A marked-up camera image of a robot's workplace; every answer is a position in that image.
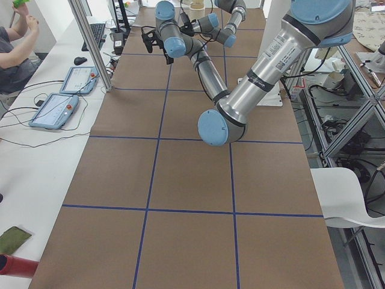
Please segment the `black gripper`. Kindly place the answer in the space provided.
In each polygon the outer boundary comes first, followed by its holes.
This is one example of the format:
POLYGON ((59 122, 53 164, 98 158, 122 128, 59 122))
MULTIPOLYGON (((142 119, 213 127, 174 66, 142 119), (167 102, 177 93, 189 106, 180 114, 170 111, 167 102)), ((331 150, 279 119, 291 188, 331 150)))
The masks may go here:
POLYGON ((162 48, 163 50, 163 53, 164 53, 164 57, 166 59, 166 64, 173 64, 174 63, 174 58, 169 56, 168 52, 166 51, 166 49, 163 47, 162 48))

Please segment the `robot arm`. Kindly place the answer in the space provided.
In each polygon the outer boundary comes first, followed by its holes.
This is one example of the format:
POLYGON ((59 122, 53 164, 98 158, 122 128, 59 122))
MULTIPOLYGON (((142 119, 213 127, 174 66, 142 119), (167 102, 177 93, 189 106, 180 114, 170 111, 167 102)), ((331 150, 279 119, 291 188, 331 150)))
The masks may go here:
POLYGON ((182 32, 175 20, 174 5, 160 1, 155 8, 155 36, 170 58, 188 57, 214 103, 201 114, 198 131, 212 146, 232 143, 243 137, 247 117, 269 93, 294 61, 310 48, 326 48, 348 43, 353 32, 354 1, 292 1, 282 18, 282 27, 269 46, 233 91, 227 89, 204 44, 194 37, 202 33, 226 47, 236 39, 238 25, 246 18, 243 1, 216 1, 230 14, 224 28, 219 28, 216 14, 209 14, 182 32))
POLYGON ((220 25, 217 14, 205 14, 203 1, 190 1, 189 12, 185 12, 180 1, 180 30, 189 36, 196 34, 206 37, 209 42, 218 42, 224 47, 231 48, 236 41, 236 32, 241 22, 245 21, 247 7, 244 1, 211 1, 220 10, 230 14, 225 25, 220 25))

